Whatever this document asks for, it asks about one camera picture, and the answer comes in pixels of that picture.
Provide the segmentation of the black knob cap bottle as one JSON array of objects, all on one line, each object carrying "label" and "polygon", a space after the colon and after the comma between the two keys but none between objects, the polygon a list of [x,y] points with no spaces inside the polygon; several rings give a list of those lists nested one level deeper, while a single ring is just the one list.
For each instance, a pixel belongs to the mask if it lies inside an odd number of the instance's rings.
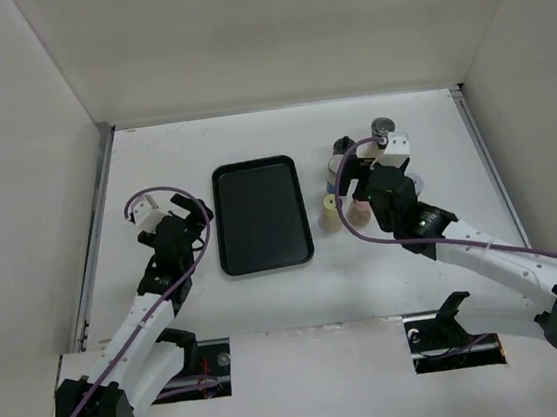
[{"label": "black knob cap bottle", "polygon": [[334,155],[344,155],[349,148],[354,146],[356,142],[352,140],[348,135],[345,135],[342,138],[338,138],[332,147],[332,153]]}]

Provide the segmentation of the tall blue label bottle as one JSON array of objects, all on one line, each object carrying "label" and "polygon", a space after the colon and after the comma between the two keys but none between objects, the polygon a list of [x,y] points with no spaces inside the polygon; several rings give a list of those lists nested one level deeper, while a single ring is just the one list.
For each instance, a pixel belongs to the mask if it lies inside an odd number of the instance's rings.
[{"label": "tall blue label bottle", "polygon": [[332,155],[327,163],[327,176],[326,176],[326,190],[328,194],[335,194],[337,192],[337,187],[336,187],[336,176],[337,176],[337,172],[339,169],[339,166],[342,162],[342,158],[343,155],[342,154],[336,154],[336,155]]}]

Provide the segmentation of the yellow cap spice bottle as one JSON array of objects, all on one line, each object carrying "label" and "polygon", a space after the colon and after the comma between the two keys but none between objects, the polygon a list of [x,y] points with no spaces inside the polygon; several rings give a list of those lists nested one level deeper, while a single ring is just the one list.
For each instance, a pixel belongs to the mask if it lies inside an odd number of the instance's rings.
[{"label": "yellow cap spice bottle", "polygon": [[337,213],[335,196],[332,193],[326,194],[323,198],[319,215],[318,224],[323,231],[333,234],[342,228],[343,224]]}]

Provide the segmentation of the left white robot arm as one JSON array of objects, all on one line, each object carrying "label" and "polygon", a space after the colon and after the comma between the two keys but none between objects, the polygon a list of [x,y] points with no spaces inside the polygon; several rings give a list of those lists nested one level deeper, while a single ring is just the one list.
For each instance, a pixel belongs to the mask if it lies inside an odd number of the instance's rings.
[{"label": "left white robot arm", "polygon": [[171,187],[171,202],[186,216],[162,211],[154,189],[136,192],[123,216],[139,230],[138,240],[154,251],[131,308],[107,347],[87,372],[64,379],[54,395],[55,417],[140,417],[155,401],[171,396],[174,376],[191,378],[199,354],[184,333],[170,333],[189,291],[192,276],[209,244],[214,217],[205,203]]}]

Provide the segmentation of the pink cap spice bottle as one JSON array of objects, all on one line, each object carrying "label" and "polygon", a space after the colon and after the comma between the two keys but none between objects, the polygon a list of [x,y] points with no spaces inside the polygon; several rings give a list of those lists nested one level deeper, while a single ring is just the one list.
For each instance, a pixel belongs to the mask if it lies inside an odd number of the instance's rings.
[{"label": "pink cap spice bottle", "polygon": [[371,221],[373,212],[370,203],[353,199],[347,211],[347,220],[355,228],[364,228]]}]

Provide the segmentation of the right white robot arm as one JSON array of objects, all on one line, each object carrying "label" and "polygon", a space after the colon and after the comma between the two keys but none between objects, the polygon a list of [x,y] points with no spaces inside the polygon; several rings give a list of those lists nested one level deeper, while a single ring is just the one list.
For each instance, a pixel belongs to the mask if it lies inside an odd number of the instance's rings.
[{"label": "right white robot arm", "polygon": [[337,195],[345,195],[350,182],[357,182],[353,198],[370,205],[388,234],[384,244],[465,268],[524,295],[537,310],[510,328],[543,338],[557,350],[557,252],[508,245],[450,211],[420,201],[403,165],[385,166],[346,154],[337,170]]}]

